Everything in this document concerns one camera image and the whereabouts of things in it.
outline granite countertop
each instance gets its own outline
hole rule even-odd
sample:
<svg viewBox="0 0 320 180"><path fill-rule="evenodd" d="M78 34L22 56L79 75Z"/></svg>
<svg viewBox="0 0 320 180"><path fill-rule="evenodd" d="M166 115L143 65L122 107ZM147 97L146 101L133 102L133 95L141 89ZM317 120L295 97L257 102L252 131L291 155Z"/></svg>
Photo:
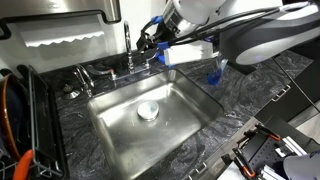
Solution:
<svg viewBox="0 0 320 180"><path fill-rule="evenodd" d="M134 62L137 63L137 59L139 58L135 56ZM290 51L282 53L277 60L292 77L297 76L312 62ZM94 67L108 66L112 63L125 67L126 56L122 54L90 63ZM209 59L180 64L175 68L220 102L225 109L224 114L187 139L138 179L186 178L192 169L206 161L289 83L277 65L268 60L254 65L257 70L247 76L227 66L219 84L209 85L206 74L212 71L213 63L214 60ZM95 82L93 93L112 91L168 69L155 60L150 64L149 71L116 82L112 82L107 76L93 77ZM65 83L79 87L79 82L72 74L73 69L74 67L67 67L42 74L56 92L70 179L113 179L86 109L88 96L82 93L72 100L62 98L62 88Z"/></svg>

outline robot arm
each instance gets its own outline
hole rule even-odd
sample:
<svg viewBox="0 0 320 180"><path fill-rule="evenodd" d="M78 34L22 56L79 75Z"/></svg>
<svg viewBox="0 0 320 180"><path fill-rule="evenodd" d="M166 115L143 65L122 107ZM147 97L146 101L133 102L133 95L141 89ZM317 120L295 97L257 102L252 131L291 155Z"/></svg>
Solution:
<svg viewBox="0 0 320 180"><path fill-rule="evenodd" d="M212 14L218 18L207 23ZM141 31L138 50L214 36L226 59L249 65L320 35L319 7L312 2L283 6L282 0L169 0L162 17L153 36L144 33L152 22Z"/></svg>

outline sink basin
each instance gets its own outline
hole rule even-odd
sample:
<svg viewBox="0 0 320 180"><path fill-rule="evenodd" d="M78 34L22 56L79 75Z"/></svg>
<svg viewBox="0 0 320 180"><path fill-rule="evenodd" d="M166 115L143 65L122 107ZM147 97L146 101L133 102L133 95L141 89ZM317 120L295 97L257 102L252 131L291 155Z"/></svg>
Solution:
<svg viewBox="0 0 320 180"><path fill-rule="evenodd" d="M159 105L146 121L137 109ZM88 103L91 120L115 179L135 179L223 113L222 106L178 70L169 70Z"/></svg>

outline dish rack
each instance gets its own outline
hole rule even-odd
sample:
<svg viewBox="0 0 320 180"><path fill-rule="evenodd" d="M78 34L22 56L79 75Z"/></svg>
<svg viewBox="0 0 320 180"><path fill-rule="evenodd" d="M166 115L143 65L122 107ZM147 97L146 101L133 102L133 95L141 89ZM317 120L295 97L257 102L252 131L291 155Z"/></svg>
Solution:
<svg viewBox="0 0 320 180"><path fill-rule="evenodd" d="M29 66L29 100L31 122L29 133L33 150L29 179L67 179L62 133L54 93ZM0 179L12 179L18 163L3 155L0 159Z"/></svg>

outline cable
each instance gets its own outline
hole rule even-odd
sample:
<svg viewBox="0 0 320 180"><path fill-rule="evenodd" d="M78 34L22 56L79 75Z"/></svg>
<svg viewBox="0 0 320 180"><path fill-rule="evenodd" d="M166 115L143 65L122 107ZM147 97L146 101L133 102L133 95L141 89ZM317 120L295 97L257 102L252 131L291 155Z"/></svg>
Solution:
<svg viewBox="0 0 320 180"><path fill-rule="evenodd" d="M197 38L194 38L194 39L190 39L190 40L187 40L187 41L182 41L182 42L179 42L179 43L174 43L174 44L170 44L171 46L174 46L174 45L183 45L183 44L187 44L187 43L191 43L191 42L195 42L195 41L198 41L198 40L201 40L201 39L204 39L206 37L209 37L209 36L212 36L214 34L217 34L217 33L221 33L223 31L226 31L226 30L229 30L231 28L234 28L234 27L237 27L237 26L240 26L240 25L243 25L243 24L246 24L246 23L249 23L249 22L252 22L254 20L257 20L257 19L261 19L265 16L270 16L272 14L275 14L275 13L278 13L280 10L279 9L274 9L272 11L269 11L269 12L266 12L264 14L261 14L261 15L258 15L258 16L255 16L255 17L252 17L252 18L249 18L249 19L245 19L241 22L236 22L236 23L233 23L233 24L230 24L229 26L226 26L222 29L217 29L213 32L210 32L210 33L207 33L207 34L203 34L203 35L200 35L198 36Z"/></svg>
<svg viewBox="0 0 320 180"><path fill-rule="evenodd" d="M226 23L228 21L231 21L231 20L234 20L234 19L238 19L238 18L241 18L241 17L245 17L245 16L249 16L249 15L252 15L252 14L258 14L258 13L263 13L263 12L268 12L268 11L272 11L272 10L275 10L275 9L279 9L279 8L263 8L263 9L257 9L257 10L252 10L252 11L248 11L248 12L243 12L243 13L239 13L239 14L235 14L235 15L232 15L232 16L229 16L229 17L226 17L224 19L221 19L219 21L216 21L214 23L211 23L210 25L207 25L201 29L198 29L192 33L189 33L187 35L184 35L182 37L179 37L177 39L174 39L174 40L171 40L169 41L169 44L170 43L175 43L175 42L178 42L178 41L181 41L181 40L184 40L184 39L187 39L187 38L190 38L194 35L197 35L199 34L200 32L204 32L206 30L209 30L213 27L216 27L218 25L221 25L223 23Z"/></svg>
<svg viewBox="0 0 320 180"><path fill-rule="evenodd" d="M301 93L307 98L307 100L311 103L311 105L320 113L320 109L311 101L311 99L307 96L307 94L300 88L300 86L294 81L294 79L282 68L282 66L277 62L277 60L272 57L274 62L279 66L279 68L286 74L286 76L290 79L290 81L297 86L297 88L301 91Z"/></svg>
<svg viewBox="0 0 320 180"><path fill-rule="evenodd" d="M174 43L178 42L178 41L181 41L181 40L185 40L187 38L190 38L194 35L199 35L199 33L201 32L204 32L204 31L207 31L213 27L216 27L218 25L221 25L223 23L226 23L228 21L231 21L231 20L234 20L234 19L238 19L238 18L241 18L241 17L245 17L245 16L249 16L249 15L252 15L252 14L257 14L257 13L263 13L263 12L268 12L268 11L272 11L272 10L279 10L279 8L263 8L263 9L257 9L257 10L252 10L252 11L248 11L248 12L243 12L243 13L239 13L239 14L235 14L235 15L232 15L232 16L229 16L229 17L226 17L224 19L221 19L219 21L216 21L214 23L211 23L210 25L207 25L201 29L198 29L192 33L189 33L187 35L184 35L182 37L179 37L179 38L176 38L176 39L173 39L173 40L170 40L168 43L170 45L173 45ZM149 41L148 39L146 39L146 34L145 34L145 31L150 28L151 26L153 25L152 21L148 22L144 27L143 29L141 30L141 39L147 43L148 45L153 45L153 46L156 46L157 44L156 43L153 43L151 41Z"/></svg>

